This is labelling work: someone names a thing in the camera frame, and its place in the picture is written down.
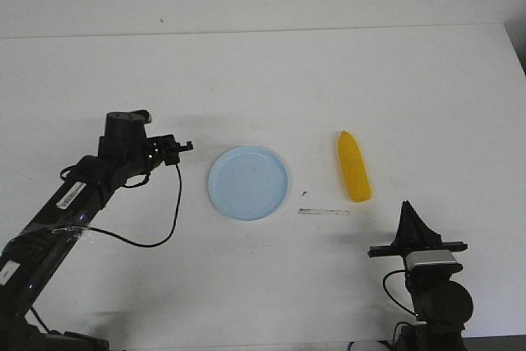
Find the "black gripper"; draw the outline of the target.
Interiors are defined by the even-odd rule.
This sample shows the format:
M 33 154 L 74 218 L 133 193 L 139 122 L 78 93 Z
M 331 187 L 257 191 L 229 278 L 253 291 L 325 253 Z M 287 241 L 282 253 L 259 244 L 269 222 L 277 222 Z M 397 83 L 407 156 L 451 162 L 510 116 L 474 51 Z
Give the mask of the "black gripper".
M 166 166 L 180 163 L 180 153 L 194 149 L 193 143 L 177 142 L 173 135 L 150 137 L 143 143 L 143 156 L 145 166 Z
M 424 247 L 407 247 L 404 246 L 409 240 L 409 218 L 413 228 L 414 243 L 418 245 L 440 245 Z M 392 242 L 393 245 L 387 246 L 370 246 L 368 256 L 370 258 L 401 256 L 405 257 L 411 252 L 426 252 L 447 250 L 450 252 L 463 252 L 468 249 L 465 242 L 444 242 L 442 243 L 441 235 L 431 230 L 420 218 L 417 211 L 408 202 L 404 201 L 401 206 L 399 217 L 399 226 Z

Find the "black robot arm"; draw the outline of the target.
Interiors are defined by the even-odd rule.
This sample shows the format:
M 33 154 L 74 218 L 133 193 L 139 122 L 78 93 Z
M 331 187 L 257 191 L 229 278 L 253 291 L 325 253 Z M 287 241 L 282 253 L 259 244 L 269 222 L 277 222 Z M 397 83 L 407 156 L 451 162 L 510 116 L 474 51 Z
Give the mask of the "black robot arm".
M 464 324 L 473 315 L 473 299 L 468 290 L 451 279 L 464 267 L 454 257 L 468 249 L 466 242 L 445 242 L 420 218 L 409 201 L 401 205 L 399 226 L 389 245 L 371 246 L 370 258 L 399 256 L 404 267 L 382 279 L 382 288 L 398 307 L 416 320 L 395 325 L 392 350 L 465 350 Z M 392 275 L 402 274 L 413 307 L 396 300 L 387 288 Z
M 177 166 L 180 154 L 193 148 L 174 135 L 153 136 L 146 110 L 110 112 L 97 155 L 86 155 L 60 173 L 62 185 L 35 217 L 1 252 L 1 348 L 3 350 L 108 350 L 106 339 L 49 330 L 30 324 L 26 315 L 44 287 L 91 228 L 93 218 L 116 190 L 131 188 L 129 179 L 149 182 L 160 164 Z

